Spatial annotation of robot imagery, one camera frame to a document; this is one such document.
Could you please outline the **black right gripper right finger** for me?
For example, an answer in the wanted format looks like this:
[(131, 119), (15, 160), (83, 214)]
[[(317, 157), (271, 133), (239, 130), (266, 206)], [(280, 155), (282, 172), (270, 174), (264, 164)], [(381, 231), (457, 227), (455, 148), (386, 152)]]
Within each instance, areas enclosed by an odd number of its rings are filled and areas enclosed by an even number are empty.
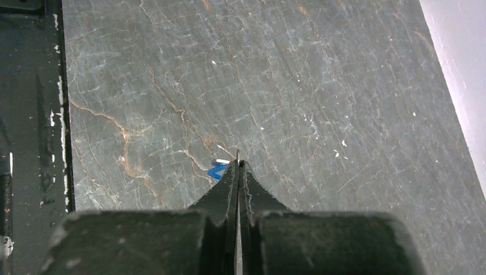
[(239, 196), (244, 274), (425, 274), (406, 226), (382, 212), (295, 212), (246, 161)]

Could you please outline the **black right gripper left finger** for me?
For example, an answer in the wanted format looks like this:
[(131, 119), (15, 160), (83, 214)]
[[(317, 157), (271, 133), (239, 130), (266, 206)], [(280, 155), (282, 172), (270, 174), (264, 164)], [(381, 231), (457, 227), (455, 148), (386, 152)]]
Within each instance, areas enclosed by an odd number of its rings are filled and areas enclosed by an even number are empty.
[(70, 213), (40, 273), (235, 274), (238, 166), (183, 210)]

